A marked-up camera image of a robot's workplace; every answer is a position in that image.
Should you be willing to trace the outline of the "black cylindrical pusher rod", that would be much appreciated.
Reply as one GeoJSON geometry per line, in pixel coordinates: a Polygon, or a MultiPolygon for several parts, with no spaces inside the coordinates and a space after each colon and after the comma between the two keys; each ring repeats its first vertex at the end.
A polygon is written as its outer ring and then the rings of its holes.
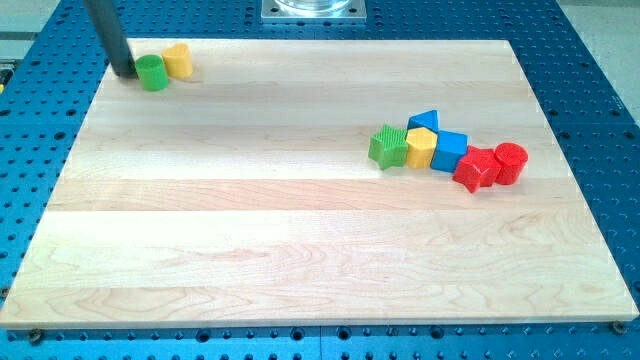
{"type": "Polygon", "coordinates": [[[114,1],[84,0],[83,3],[114,74],[136,78],[135,61],[114,1]]]}

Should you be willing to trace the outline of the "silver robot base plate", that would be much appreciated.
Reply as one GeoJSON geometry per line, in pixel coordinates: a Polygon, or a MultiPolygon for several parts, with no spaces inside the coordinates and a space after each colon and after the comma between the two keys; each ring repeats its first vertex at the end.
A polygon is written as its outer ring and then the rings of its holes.
{"type": "Polygon", "coordinates": [[[364,23],[365,0],[262,0],[263,23],[364,23]]]}

